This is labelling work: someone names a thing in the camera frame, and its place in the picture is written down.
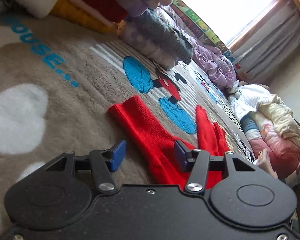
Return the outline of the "grey curtain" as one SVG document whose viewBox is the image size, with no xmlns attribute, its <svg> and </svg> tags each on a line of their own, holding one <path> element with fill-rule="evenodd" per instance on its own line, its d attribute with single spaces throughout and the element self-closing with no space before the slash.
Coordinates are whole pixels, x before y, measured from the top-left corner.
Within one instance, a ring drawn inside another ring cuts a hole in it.
<svg viewBox="0 0 300 240">
<path fill-rule="evenodd" d="M 233 52 L 241 74 L 250 83 L 266 83 L 300 49 L 300 12 L 285 5 L 247 42 Z"/>
</svg>

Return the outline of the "folded denim clothes stack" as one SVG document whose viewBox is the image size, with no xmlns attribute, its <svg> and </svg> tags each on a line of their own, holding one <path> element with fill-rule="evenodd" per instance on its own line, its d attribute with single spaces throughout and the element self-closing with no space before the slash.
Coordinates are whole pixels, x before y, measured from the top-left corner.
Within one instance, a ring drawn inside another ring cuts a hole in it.
<svg viewBox="0 0 300 240">
<path fill-rule="evenodd" d="M 160 8 L 147 9 L 140 16 L 127 16 L 117 26 L 122 41 L 166 70 L 180 61 L 189 64 L 192 60 L 189 34 Z"/>
</svg>

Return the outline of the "purple crumpled duvet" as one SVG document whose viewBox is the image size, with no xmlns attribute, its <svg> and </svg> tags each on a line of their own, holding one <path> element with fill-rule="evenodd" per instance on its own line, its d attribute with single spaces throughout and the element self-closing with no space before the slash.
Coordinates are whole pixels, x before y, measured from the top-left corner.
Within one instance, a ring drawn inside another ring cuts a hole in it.
<svg viewBox="0 0 300 240">
<path fill-rule="evenodd" d="M 193 61 L 208 75 L 214 85 L 221 90 L 231 88 L 234 85 L 236 73 L 232 63 L 219 48 L 212 44 L 198 26 L 193 24 L 188 27 L 189 21 L 184 16 L 177 15 L 169 6 L 161 5 L 155 11 L 164 22 L 184 33 L 194 49 Z"/>
</svg>

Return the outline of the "pile of folded quilts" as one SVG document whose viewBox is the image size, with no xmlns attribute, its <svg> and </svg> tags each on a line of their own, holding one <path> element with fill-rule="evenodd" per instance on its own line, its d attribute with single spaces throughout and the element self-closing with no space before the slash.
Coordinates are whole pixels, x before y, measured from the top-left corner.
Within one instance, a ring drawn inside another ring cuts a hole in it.
<svg viewBox="0 0 300 240">
<path fill-rule="evenodd" d="M 260 84 L 228 90 L 229 103 L 255 156 L 255 165 L 294 187 L 300 183 L 300 124 L 277 94 Z"/>
</svg>

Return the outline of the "red knit sweater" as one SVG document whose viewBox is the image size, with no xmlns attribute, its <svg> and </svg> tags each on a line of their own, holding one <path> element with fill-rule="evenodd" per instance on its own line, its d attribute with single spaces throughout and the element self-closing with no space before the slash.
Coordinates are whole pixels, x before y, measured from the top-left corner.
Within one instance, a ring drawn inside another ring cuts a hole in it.
<svg viewBox="0 0 300 240">
<path fill-rule="evenodd" d="M 178 185 L 183 189 L 190 174 L 183 172 L 174 155 L 171 135 L 137 95 L 123 103 L 112 105 L 108 113 L 123 128 L 137 150 L 144 157 L 150 175 L 157 184 Z M 214 156 L 224 156 L 230 148 L 226 132 L 217 122 L 211 122 L 206 110 L 196 107 L 198 146 Z"/>
</svg>

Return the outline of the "colourful alphabet headboard panel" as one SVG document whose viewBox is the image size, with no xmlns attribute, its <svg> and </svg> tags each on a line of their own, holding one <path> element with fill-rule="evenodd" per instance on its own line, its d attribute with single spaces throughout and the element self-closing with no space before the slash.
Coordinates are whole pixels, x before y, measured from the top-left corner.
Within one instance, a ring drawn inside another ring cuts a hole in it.
<svg viewBox="0 0 300 240">
<path fill-rule="evenodd" d="M 183 20 L 202 44 L 218 48 L 231 61 L 240 80 L 248 81 L 246 72 L 241 68 L 231 50 L 221 41 L 215 32 L 182 0 L 173 0 L 171 8 Z"/>
</svg>

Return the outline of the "window with wooden frame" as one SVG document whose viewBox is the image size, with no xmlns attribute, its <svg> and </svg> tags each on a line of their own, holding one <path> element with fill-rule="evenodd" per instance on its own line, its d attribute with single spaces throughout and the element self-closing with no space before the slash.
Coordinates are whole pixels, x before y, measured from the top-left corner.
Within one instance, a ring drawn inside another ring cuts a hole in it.
<svg viewBox="0 0 300 240">
<path fill-rule="evenodd" d="M 288 0 L 182 0 L 233 53 Z"/>
</svg>

